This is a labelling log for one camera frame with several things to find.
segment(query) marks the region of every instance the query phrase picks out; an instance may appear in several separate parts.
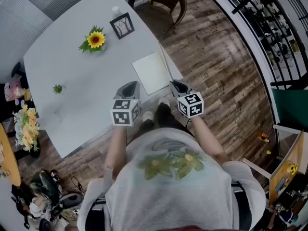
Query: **flower vase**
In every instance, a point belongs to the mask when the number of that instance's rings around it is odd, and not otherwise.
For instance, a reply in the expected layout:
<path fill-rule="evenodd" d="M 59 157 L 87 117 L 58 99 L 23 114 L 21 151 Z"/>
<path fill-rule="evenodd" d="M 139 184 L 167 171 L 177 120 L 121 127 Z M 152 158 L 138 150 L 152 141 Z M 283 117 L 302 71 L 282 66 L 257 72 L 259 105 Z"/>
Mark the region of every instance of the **flower vase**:
<path fill-rule="evenodd" d="M 37 151 L 34 151 L 33 149 L 30 150 L 30 156 L 33 157 L 33 158 L 38 158 L 39 155 L 40 155 L 40 144 L 39 144 L 39 140 L 37 139 L 37 142 L 38 142 L 38 150 Z"/>

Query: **white bottle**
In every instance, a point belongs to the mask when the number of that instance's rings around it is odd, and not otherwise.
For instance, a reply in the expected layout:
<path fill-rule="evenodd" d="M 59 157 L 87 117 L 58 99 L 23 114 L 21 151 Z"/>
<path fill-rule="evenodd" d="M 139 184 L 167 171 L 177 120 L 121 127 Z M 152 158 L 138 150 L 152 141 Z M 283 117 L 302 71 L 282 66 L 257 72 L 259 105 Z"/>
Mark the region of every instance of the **white bottle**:
<path fill-rule="evenodd" d="M 120 11 L 119 7 L 118 6 L 115 6 L 115 7 L 112 7 L 112 18 L 113 19 L 116 19 L 118 18 L 120 15 L 122 15 L 123 13 Z"/>

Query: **black strap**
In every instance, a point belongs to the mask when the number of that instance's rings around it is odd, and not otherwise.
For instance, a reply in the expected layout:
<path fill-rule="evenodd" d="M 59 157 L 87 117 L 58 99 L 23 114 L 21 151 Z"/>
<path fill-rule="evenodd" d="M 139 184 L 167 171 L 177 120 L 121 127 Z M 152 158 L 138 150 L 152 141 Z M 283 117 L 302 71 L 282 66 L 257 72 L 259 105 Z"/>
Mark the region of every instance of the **black strap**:
<path fill-rule="evenodd" d="M 88 212 L 85 229 L 86 231 L 104 231 L 105 230 L 105 213 L 104 210 L 93 210 L 93 207 L 100 204 L 106 204 L 106 199 L 97 199 L 92 204 L 91 210 Z"/>
<path fill-rule="evenodd" d="M 24 227 L 26 229 L 30 229 L 30 225 L 29 225 L 29 222 L 28 222 L 28 216 L 24 216 L 24 217 L 25 217 Z"/>
<path fill-rule="evenodd" d="M 240 230 L 250 230 L 252 215 L 246 192 L 238 181 L 232 182 L 231 186 L 239 206 Z"/>

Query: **sunflower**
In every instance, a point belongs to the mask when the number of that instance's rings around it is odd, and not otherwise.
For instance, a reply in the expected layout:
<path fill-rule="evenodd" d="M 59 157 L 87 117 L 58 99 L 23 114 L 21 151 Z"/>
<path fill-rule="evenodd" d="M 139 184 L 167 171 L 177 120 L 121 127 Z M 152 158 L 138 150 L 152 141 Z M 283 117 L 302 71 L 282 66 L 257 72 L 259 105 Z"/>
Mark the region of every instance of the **sunflower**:
<path fill-rule="evenodd" d="M 91 35 L 87 38 L 87 41 L 91 46 L 91 49 L 98 48 L 105 43 L 105 36 L 102 34 L 102 32 L 92 32 Z"/>
<path fill-rule="evenodd" d="M 196 171 L 204 169 L 201 161 L 205 159 L 199 152 L 186 148 L 185 152 L 175 152 L 174 155 L 177 157 L 177 162 L 173 164 L 173 167 L 177 168 L 176 179 L 178 180 L 184 178 L 193 168 Z"/>
<path fill-rule="evenodd" d="M 144 177 L 146 180 L 150 180 L 158 173 L 162 176 L 172 178 L 172 172 L 170 170 L 172 164 L 173 158 L 164 153 L 146 156 L 143 161 L 139 162 L 137 167 L 145 169 Z"/>

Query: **wicker chair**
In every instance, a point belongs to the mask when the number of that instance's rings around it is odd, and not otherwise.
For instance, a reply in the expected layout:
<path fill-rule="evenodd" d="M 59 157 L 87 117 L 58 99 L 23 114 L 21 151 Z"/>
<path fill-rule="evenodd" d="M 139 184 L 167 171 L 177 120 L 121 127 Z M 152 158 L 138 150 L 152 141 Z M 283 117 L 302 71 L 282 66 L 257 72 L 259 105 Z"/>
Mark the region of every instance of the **wicker chair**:
<path fill-rule="evenodd" d="M 154 6 L 153 3 L 158 2 L 165 5 L 170 10 L 167 11 L 162 7 Z M 180 2 L 180 14 L 175 22 L 173 22 L 171 13 L 177 3 Z M 128 4 L 134 8 L 135 0 L 128 0 Z M 160 36 L 174 29 L 183 19 L 186 13 L 186 0 L 151 0 L 151 4 L 145 3 L 134 8 L 140 18 L 147 24 L 155 36 Z"/>

